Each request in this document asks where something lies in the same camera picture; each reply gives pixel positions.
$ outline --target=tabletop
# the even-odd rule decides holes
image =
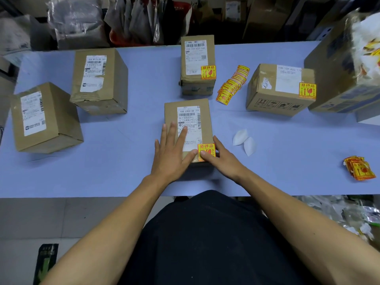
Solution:
[[[318,42],[218,45],[217,80],[209,97],[213,133],[249,169],[291,195],[378,194],[380,178],[355,181],[343,159],[363,156],[380,174],[380,127],[356,123],[354,114],[315,113],[294,117],[248,112],[247,84],[228,106],[217,90],[238,65],[259,63],[303,67]],[[84,143],[49,155],[17,152],[9,116],[0,146],[0,198],[128,196],[150,173],[154,139],[164,123],[164,103],[183,100],[178,81],[181,48],[119,48],[129,69],[128,113],[90,116],[78,108]],[[31,52],[23,60],[15,93],[52,82],[70,93],[74,51]],[[233,146],[248,129],[257,151],[248,157]],[[247,196],[243,188],[212,167],[188,170],[163,196],[193,196],[214,189]]]

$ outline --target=green arrow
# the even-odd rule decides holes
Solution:
[[[38,271],[38,279],[40,282],[45,279],[48,271],[49,271],[49,262],[50,262],[50,257],[44,259],[44,265],[42,266],[42,270]]]

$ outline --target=dark clothing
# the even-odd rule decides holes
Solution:
[[[319,283],[255,206],[211,190],[148,222],[119,284]]]

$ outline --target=person's right hand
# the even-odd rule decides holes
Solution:
[[[249,169],[228,151],[223,144],[214,136],[215,147],[219,151],[219,157],[214,157],[210,153],[201,151],[204,160],[213,164],[224,176],[239,183],[241,178],[248,174]]]

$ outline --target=person's left hand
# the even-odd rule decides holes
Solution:
[[[151,170],[151,175],[163,178],[166,185],[174,182],[185,172],[187,167],[193,161],[198,150],[190,151],[184,159],[182,159],[183,144],[187,134],[187,127],[183,127],[181,134],[175,143],[177,134],[177,124],[172,122],[169,132],[166,124],[162,126],[161,141],[155,140],[155,154]]]

